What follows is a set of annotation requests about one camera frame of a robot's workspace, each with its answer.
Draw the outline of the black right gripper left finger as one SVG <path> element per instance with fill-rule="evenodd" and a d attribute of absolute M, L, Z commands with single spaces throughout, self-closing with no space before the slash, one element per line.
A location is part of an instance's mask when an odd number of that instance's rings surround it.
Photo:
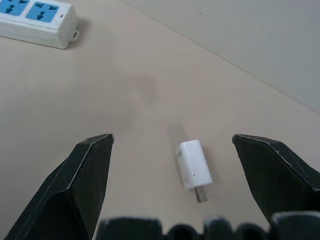
<path fill-rule="evenodd" d="M 18 217 L 7 240 L 91 240 L 105 199 L 114 136 L 78 143 Z"/>

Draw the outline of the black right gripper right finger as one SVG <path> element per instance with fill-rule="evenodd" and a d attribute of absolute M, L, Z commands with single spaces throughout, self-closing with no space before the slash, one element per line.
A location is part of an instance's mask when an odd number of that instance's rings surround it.
<path fill-rule="evenodd" d="M 282 212 L 320 210 L 320 173 L 284 143 L 266 137 L 232 137 L 249 189 L 270 223 Z"/>

